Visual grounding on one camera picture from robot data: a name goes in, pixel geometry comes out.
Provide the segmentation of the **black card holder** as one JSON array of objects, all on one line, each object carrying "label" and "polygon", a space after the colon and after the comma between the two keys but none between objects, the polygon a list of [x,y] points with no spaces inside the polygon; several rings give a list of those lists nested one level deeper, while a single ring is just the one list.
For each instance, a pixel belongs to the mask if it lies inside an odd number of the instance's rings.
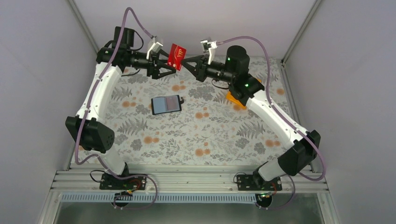
[{"label": "black card holder", "polygon": [[182,111],[184,98],[179,95],[155,97],[151,99],[152,115]]}]

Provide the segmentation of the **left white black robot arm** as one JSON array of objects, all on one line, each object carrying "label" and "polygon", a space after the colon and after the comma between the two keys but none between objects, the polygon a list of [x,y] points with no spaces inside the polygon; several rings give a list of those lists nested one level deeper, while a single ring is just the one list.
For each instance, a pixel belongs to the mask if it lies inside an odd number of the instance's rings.
[{"label": "left white black robot arm", "polygon": [[151,37],[147,52],[134,49],[134,37],[137,35],[130,28],[115,28],[113,39],[97,53],[95,74],[82,106],[74,117],[69,116],[65,121],[76,143],[75,163],[81,165],[90,158],[97,158],[105,172],[112,175],[111,182],[118,189],[129,185],[130,176],[127,164],[113,148],[114,130],[104,124],[112,92],[127,67],[144,69],[152,79],[176,72],[175,68],[160,59],[160,56],[169,57],[169,54],[162,49],[162,42],[155,36]]}]

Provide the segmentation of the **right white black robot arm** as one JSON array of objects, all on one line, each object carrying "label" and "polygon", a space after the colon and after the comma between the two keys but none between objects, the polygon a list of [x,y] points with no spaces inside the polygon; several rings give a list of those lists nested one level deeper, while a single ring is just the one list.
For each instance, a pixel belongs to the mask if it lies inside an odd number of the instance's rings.
[{"label": "right white black robot arm", "polygon": [[295,176],[316,159],[320,135],[307,131],[295,122],[269,96],[268,89],[249,74],[250,57],[241,46],[227,49],[224,63],[215,62],[210,55],[185,58],[181,64],[198,80],[210,77],[229,84],[231,95],[259,116],[278,136],[287,151],[253,171],[253,184],[266,189],[271,181],[283,175]]}]

